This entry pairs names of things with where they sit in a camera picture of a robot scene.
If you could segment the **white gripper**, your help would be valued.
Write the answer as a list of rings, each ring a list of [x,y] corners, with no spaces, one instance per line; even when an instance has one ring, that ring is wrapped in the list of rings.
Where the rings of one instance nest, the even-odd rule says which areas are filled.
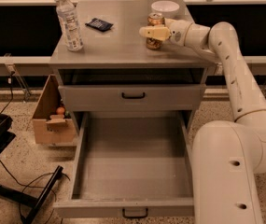
[[[165,26],[146,26],[139,29],[142,37],[152,38],[159,41],[169,39],[178,46],[185,45],[187,32],[192,25],[191,21],[166,19]]]

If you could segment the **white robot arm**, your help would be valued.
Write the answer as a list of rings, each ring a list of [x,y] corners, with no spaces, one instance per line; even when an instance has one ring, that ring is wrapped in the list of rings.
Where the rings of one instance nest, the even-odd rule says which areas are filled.
[[[167,19],[139,30],[223,65],[232,121],[202,126],[191,149],[195,224],[263,224],[255,174],[266,173],[266,99],[243,57],[234,27]]]

